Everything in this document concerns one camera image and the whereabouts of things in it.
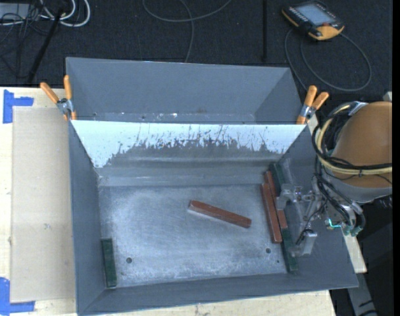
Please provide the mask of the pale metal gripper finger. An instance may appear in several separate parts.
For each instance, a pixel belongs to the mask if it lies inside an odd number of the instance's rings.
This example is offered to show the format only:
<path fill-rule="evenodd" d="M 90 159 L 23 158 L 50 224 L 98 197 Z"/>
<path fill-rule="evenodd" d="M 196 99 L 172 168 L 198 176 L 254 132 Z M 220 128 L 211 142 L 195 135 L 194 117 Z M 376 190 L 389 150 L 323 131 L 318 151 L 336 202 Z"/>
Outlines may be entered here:
<path fill-rule="evenodd" d="M 305 203 L 305 194 L 303 193 L 302 186 L 294 184 L 282 184 L 280 194 L 276 198 L 277 210 L 284 210 L 288 202 L 292 203 Z"/>
<path fill-rule="evenodd" d="M 310 255 L 318 234 L 311 229 L 302 231 L 293 245 L 289 248 L 289 253 L 292 257 L 302 257 Z"/>

